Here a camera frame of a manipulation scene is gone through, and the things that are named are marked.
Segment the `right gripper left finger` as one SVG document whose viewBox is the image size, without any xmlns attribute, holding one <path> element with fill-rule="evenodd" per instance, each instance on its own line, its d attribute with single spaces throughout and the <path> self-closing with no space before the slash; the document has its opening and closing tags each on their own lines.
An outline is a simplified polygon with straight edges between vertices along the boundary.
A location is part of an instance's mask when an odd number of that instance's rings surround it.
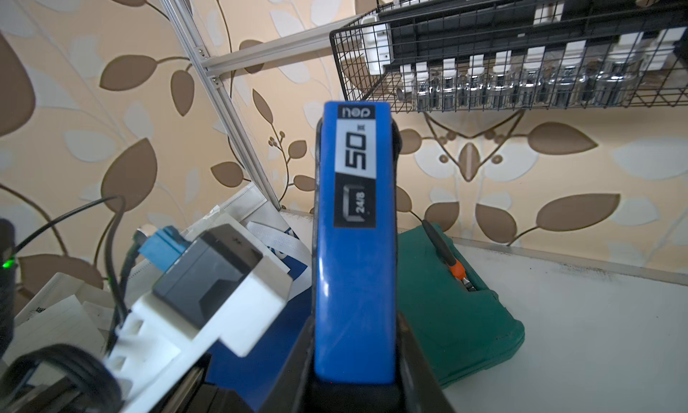
<svg viewBox="0 0 688 413">
<path fill-rule="evenodd" d="M 260 413 L 306 413 L 313 375 L 315 318 L 309 316 Z"/>
</svg>

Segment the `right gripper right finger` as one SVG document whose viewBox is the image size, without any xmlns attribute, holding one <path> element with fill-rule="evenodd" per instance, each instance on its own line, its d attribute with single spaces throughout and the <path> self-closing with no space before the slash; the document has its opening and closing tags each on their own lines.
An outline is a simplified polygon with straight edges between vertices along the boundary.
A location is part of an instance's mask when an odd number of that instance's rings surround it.
<svg viewBox="0 0 688 413">
<path fill-rule="evenodd" d="M 399 412 L 453 413 L 410 324 L 397 313 L 397 379 Z"/>
</svg>

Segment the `blue black stapler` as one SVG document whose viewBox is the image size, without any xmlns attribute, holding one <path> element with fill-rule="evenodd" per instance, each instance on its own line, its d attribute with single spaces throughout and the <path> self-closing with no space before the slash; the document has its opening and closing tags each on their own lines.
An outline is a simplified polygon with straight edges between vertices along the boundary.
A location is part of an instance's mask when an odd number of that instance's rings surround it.
<svg viewBox="0 0 688 413">
<path fill-rule="evenodd" d="M 315 356 L 332 384 L 396 377 L 396 171 L 384 102 L 329 101 L 316 139 Z"/>
</svg>

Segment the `blue white bag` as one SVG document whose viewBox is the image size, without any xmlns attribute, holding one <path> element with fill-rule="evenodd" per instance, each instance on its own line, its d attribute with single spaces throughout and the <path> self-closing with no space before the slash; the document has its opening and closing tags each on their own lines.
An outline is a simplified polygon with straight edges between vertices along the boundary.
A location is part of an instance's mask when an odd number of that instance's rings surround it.
<svg viewBox="0 0 688 413">
<path fill-rule="evenodd" d="M 258 410 L 310 314 L 311 252 L 253 185 L 184 236 L 202 254 L 182 284 L 193 292 L 193 346 L 211 354 L 211 383 Z"/>
</svg>

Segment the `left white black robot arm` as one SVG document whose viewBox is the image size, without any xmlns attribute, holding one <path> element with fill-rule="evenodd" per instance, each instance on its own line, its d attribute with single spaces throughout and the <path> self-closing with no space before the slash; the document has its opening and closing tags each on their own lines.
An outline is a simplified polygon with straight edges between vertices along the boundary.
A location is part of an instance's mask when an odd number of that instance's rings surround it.
<svg viewBox="0 0 688 413">
<path fill-rule="evenodd" d="M 1 222 L 3 412 L 118 412 L 123 390 L 99 358 L 100 329 L 75 295 L 14 312 L 15 229 Z"/>
</svg>

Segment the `dark blue bag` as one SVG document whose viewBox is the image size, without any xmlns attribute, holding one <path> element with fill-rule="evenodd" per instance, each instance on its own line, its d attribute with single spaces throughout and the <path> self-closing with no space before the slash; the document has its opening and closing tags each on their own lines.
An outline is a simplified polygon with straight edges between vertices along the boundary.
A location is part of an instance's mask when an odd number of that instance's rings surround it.
<svg viewBox="0 0 688 413">
<path fill-rule="evenodd" d="M 56 273 L 14 318 L 14 339 L 1 368 L 25 353 L 56 343 L 76 346 L 100 359 L 113 311 L 108 291 Z"/>
</svg>

